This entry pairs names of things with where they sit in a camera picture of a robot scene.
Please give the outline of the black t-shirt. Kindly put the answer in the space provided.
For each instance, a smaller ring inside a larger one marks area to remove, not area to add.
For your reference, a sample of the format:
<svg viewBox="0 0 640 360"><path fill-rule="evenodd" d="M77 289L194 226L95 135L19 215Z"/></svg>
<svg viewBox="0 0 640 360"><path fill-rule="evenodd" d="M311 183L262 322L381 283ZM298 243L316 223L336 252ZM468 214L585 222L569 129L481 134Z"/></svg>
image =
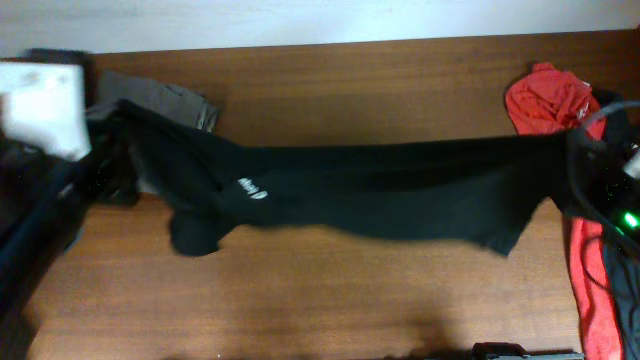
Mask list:
<svg viewBox="0 0 640 360"><path fill-rule="evenodd" d="M380 240L464 240L508 254L545 199L571 201L566 131L386 145L250 147L121 101L123 139L171 206L174 250L216 252L242 225L325 225Z"/></svg>

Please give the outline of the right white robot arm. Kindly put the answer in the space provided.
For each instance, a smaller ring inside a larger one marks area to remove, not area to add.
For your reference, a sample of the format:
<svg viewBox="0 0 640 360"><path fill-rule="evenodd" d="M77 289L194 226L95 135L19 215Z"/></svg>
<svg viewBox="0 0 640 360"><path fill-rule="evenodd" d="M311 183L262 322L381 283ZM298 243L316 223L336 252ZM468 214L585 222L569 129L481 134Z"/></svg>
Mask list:
<svg viewBox="0 0 640 360"><path fill-rule="evenodd" d="M637 260L639 180L625 171L630 161L603 142L567 145L569 186L584 216L601 224L609 241Z"/></svg>

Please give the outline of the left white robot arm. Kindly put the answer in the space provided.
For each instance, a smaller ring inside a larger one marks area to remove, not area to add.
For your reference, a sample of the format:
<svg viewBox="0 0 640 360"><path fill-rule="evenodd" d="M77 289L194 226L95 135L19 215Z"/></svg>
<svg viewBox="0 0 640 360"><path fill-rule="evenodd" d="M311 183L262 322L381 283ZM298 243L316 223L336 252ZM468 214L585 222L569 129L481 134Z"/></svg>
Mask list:
<svg viewBox="0 0 640 360"><path fill-rule="evenodd" d="M35 328L23 309L76 241L92 205L130 207L140 195L126 143L97 133L79 161L1 133L1 356L23 359Z"/></svg>

